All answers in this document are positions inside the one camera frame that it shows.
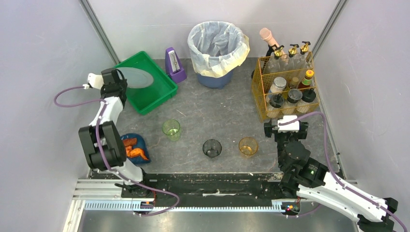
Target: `orange toy food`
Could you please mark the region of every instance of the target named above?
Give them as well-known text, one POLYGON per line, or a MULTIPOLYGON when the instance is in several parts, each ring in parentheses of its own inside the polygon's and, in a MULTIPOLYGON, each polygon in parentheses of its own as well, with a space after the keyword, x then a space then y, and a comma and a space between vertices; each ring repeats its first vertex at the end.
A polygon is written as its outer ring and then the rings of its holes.
POLYGON ((141 158, 143 160, 149 160, 146 156, 145 156, 145 152, 144 150, 142 150, 141 148, 135 148, 131 151, 127 151, 127 156, 130 158, 134 158, 134 157, 138 157, 141 156, 141 158))
POLYGON ((125 147, 134 146, 135 144, 137 144, 137 138, 124 139, 122 142, 123 142, 125 147))

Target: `black lid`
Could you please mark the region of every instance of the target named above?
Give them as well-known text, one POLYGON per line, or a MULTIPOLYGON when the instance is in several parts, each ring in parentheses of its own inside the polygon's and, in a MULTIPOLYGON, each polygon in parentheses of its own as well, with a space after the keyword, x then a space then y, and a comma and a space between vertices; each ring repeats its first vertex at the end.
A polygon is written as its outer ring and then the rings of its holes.
POLYGON ((302 92, 296 88, 289 90, 288 92, 288 102, 290 103, 297 103, 300 99, 302 99, 302 92))
POLYGON ((273 108, 281 108, 284 103, 285 99, 283 98, 282 94, 275 94, 269 100, 269 104, 273 108))
POLYGON ((307 103, 311 103, 316 99, 316 92, 313 88, 303 91, 302 100, 307 103))

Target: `gray floor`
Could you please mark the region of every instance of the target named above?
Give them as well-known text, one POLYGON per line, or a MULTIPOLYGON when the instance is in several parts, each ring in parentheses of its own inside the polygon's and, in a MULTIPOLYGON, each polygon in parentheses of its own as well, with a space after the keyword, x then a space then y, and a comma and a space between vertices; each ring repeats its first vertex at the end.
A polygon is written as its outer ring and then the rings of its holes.
MULTIPOLYGON (((163 60, 157 63, 164 68, 163 60)), ((190 59, 183 59, 182 64, 188 78, 178 84, 175 97, 145 116, 126 103, 118 118, 120 134, 139 133, 147 143, 152 162, 141 167, 148 173, 279 172, 276 143, 273 138, 265 138, 250 91, 256 59, 248 58, 237 67, 224 89, 202 86, 190 59), (163 122, 171 118, 181 124, 182 135, 177 142, 169 141, 161 130, 163 122), (259 151, 251 158, 241 156, 238 150, 238 142, 247 136, 259 143, 259 151), (202 144, 208 139, 222 144, 220 156, 211 159, 202 153, 202 144)), ((308 135, 302 143, 311 157, 326 164, 321 118, 314 116, 307 121, 308 135)), ((328 144, 337 171, 337 159, 328 144)))
MULTIPOLYGON (((310 203, 302 205, 309 211, 310 203)), ((79 232, 356 232, 344 215, 322 207, 312 215, 286 219, 279 213, 169 212, 139 218, 126 211, 85 211, 79 232)))

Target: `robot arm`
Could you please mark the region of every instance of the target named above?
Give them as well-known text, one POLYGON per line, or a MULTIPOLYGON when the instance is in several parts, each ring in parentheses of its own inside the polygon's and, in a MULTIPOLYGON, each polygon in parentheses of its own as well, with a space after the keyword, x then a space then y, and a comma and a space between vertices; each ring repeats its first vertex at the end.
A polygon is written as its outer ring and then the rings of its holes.
POLYGON ((279 126, 280 123, 290 122, 296 118, 297 116, 284 116, 275 125, 272 125, 272 122, 264 125, 266 137, 271 137, 273 133, 278 144, 278 164, 284 172, 279 186, 284 196, 299 196, 332 208, 357 222, 364 232, 392 232, 394 223, 380 207, 394 213, 398 202, 392 198, 382 199, 368 194, 338 177, 345 185, 342 187, 325 165, 310 157, 310 151, 299 141, 306 139, 308 123, 297 121, 279 126), (367 196, 379 206, 346 188, 367 196))
MULTIPOLYGON (((122 74, 122 78, 120 78, 118 73, 121 74, 117 69, 106 69, 101 72, 101 75, 92 73, 88 75, 88 84, 84 85, 85 88, 101 89, 101 98, 104 99, 105 102, 101 102, 100 109, 94 120, 87 127, 80 128, 78 135, 86 156, 87 164, 90 168, 100 171, 107 170, 97 146, 95 130, 96 127, 99 127, 104 154, 109 165, 112 167, 112 171, 110 172, 121 178, 121 176, 118 175, 118 172, 120 172, 134 181, 141 182, 143 179, 142 169, 136 167, 127 159, 125 146, 115 127, 119 113, 123 110, 125 101, 127 100, 127 96, 125 95, 127 80, 122 74), (100 115, 105 104, 107 104, 107 106, 103 114, 100 115), (101 121, 100 124, 97 125, 97 119, 99 117, 101 117, 101 121)), ((126 185, 132 185, 129 180, 124 180, 124 183, 126 185)))

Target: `white wall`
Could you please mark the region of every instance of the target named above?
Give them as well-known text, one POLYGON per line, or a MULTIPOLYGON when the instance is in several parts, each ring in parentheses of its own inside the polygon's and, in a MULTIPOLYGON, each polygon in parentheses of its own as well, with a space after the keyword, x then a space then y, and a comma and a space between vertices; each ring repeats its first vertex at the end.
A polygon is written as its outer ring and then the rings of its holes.
MULTIPOLYGON (((62 109, 53 97, 113 62, 77 0, 2 1, 0 28, 0 228, 58 232, 87 172, 78 129, 98 105, 62 109)), ((60 101, 98 97, 79 90, 60 101)))
POLYGON ((408 227, 409 10, 408 0, 348 1, 315 60, 348 176, 372 194, 396 198, 408 227))
POLYGON ((226 21, 249 37, 249 57, 266 55, 259 36, 267 27, 278 43, 315 44, 337 0, 90 0, 120 60, 139 51, 164 59, 173 47, 189 58, 188 34, 198 23, 226 21))

